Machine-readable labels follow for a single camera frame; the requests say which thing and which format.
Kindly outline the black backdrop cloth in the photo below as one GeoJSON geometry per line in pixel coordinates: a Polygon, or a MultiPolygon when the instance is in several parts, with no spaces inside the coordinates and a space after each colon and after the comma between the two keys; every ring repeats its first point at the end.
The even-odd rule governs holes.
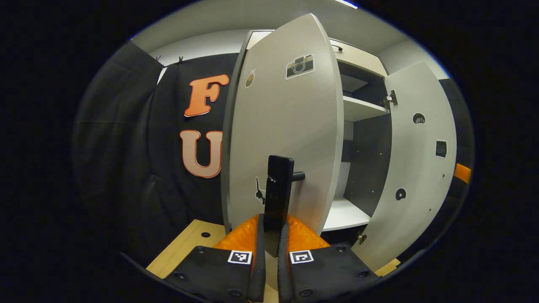
{"type": "MultiPolygon", "coordinates": [[[[143,267],[193,220],[224,226],[223,126],[240,51],[163,68],[127,43],[83,96],[72,148],[82,202],[113,250],[143,267]]],[[[473,169],[466,102],[454,81],[438,81],[456,125],[456,163],[473,169]]],[[[445,230],[467,186],[453,173],[437,215],[404,253],[429,246],[445,230]]],[[[230,233],[225,226],[224,232],[230,233]]]]}

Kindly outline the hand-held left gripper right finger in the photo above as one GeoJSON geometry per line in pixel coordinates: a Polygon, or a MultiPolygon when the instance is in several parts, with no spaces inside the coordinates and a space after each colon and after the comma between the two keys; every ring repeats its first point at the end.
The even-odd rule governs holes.
{"type": "Polygon", "coordinates": [[[278,250],[279,303],[358,303],[379,280],[349,245],[329,245],[287,217],[278,250]]]}

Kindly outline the white cabinet shelf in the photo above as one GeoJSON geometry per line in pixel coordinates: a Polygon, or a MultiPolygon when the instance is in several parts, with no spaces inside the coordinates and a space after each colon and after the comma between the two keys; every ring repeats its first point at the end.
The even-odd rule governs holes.
{"type": "Polygon", "coordinates": [[[370,102],[343,96],[343,119],[357,122],[390,113],[389,109],[374,105],[370,102]]]}

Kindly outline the beige cabinet door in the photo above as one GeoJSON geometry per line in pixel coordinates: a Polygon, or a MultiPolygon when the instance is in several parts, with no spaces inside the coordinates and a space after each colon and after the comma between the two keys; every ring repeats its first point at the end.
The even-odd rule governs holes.
{"type": "Polygon", "coordinates": [[[300,16],[240,51],[227,98],[221,198],[230,232],[264,205],[268,157],[294,160],[306,178],[291,185],[289,215],[321,233],[342,159],[344,109],[337,59],[318,18],[300,16]]]}
{"type": "Polygon", "coordinates": [[[352,247],[372,271],[390,263],[428,228],[443,205],[456,166],[456,125],[448,98],[429,66],[413,64],[384,79],[392,144],[379,203],[352,247]]]}

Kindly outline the beige double-door shoe cabinet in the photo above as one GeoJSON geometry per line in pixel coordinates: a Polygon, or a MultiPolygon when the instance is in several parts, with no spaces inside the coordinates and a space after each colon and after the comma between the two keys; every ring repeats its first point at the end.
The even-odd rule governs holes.
{"type": "MultiPolygon", "coordinates": [[[[271,30],[254,30],[250,45],[254,45],[271,32],[271,30]]],[[[332,41],[333,44],[345,43],[338,40],[332,41]]],[[[377,99],[384,94],[383,79],[365,82],[359,79],[358,74],[353,77],[342,74],[340,78],[343,96],[381,106],[377,99]]],[[[357,122],[343,119],[342,159],[333,200],[344,197],[371,217],[387,176],[390,149],[391,119],[389,114],[357,122]]],[[[260,189],[257,190],[256,197],[264,205],[264,194],[260,189]]],[[[333,242],[352,241],[353,233],[362,231],[365,227],[366,225],[322,231],[322,233],[333,242]]]]}

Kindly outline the white cabinet bottom board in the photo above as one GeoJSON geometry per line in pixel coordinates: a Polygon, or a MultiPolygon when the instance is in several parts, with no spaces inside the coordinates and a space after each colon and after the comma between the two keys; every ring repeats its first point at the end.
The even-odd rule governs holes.
{"type": "Polygon", "coordinates": [[[365,226],[371,217],[344,197],[333,200],[322,231],[335,231],[365,226]]]}

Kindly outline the black door handle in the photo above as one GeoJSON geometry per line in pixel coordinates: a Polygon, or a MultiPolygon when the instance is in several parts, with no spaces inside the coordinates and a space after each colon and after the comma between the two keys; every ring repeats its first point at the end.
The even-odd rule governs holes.
{"type": "Polygon", "coordinates": [[[281,244],[282,229],[287,222],[293,182],[302,181],[306,174],[294,171],[294,160],[288,157],[270,155],[267,166],[266,195],[264,205],[264,248],[277,258],[281,244]]]}

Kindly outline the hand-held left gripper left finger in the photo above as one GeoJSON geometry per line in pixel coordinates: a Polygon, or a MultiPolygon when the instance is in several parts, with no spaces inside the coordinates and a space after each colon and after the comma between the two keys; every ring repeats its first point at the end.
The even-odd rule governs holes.
{"type": "Polygon", "coordinates": [[[254,215],[212,247],[195,246],[164,280],[206,303],[261,303],[264,215],[254,215]]]}

